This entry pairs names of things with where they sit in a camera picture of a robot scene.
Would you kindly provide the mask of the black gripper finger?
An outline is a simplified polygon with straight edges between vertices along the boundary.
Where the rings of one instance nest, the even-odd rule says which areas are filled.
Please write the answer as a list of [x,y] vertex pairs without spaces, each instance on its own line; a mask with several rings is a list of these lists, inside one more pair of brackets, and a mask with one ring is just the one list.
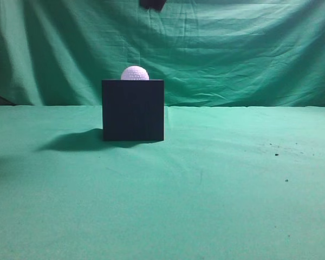
[[157,12],[161,12],[164,5],[166,4],[166,0],[140,0],[139,6],[145,10],[154,10]]

